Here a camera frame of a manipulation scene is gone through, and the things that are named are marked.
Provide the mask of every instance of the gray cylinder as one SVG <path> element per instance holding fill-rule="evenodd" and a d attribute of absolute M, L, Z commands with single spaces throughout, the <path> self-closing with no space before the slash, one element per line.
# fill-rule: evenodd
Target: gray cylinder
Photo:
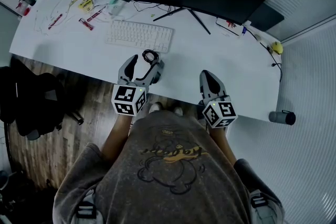
<path fill-rule="evenodd" d="M 293 112 L 286 110 L 282 110 L 281 112 L 272 111 L 269 113 L 268 119 L 271 122 L 293 125 L 295 123 L 296 116 Z"/>

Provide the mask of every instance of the black chair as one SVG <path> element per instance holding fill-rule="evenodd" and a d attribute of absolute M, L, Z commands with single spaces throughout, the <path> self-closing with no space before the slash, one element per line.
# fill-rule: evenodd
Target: black chair
<path fill-rule="evenodd" d="M 10 67 L 0 68 L 0 81 L 0 120 L 16 120 L 21 136 L 35 140 L 55 128 L 60 130 L 65 113 L 83 123 L 79 113 L 71 111 L 63 85 L 52 74 L 37 76 L 12 58 Z"/>

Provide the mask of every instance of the small box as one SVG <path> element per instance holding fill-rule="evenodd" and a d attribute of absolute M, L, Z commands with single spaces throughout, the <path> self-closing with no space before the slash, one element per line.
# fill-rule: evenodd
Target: small box
<path fill-rule="evenodd" d="M 238 118 L 229 101 L 209 102 L 202 113 L 211 128 L 228 127 Z"/>
<path fill-rule="evenodd" d="M 112 105 L 117 114 L 136 116 L 147 101 L 146 88 L 114 85 Z"/>

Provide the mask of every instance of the graphic print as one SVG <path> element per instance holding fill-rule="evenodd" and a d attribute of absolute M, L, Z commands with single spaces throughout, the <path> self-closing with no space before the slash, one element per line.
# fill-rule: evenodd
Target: graphic print
<path fill-rule="evenodd" d="M 118 101 L 132 102 L 134 94 L 135 88 L 120 86 L 114 99 Z"/>
<path fill-rule="evenodd" d="M 135 103 L 135 106 L 137 108 L 137 113 L 140 111 L 142 106 L 146 103 L 145 93 L 143 92 L 140 98 Z"/>
<path fill-rule="evenodd" d="M 203 113 L 210 125 L 213 125 L 216 121 L 219 120 L 218 115 L 216 114 L 215 110 L 211 107 L 211 105 L 208 106 L 208 108 Z"/>
<path fill-rule="evenodd" d="M 236 116 L 231 103 L 218 103 L 223 117 Z"/>
<path fill-rule="evenodd" d="M 119 113 L 133 115 L 133 108 L 129 104 L 118 104 L 115 103 L 115 107 Z"/>
<path fill-rule="evenodd" d="M 155 137 L 153 147 L 140 154 L 146 159 L 139 163 L 142 168 L 138 170 L 138 179 L 182 195 L 191 190 L 197 173 L 205 171 L 202 156 L 208 152 L 185 135 L 163 130 Z"/>

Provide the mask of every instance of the white keyboard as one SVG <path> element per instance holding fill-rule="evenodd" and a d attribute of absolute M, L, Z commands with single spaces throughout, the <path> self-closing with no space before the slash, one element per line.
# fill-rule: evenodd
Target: white keyboard
<path fill-rule="evenodd" d="M 171 28 L 113 20 L 105 42 L 165 53 L 169 50 L 172 35 Z"/>

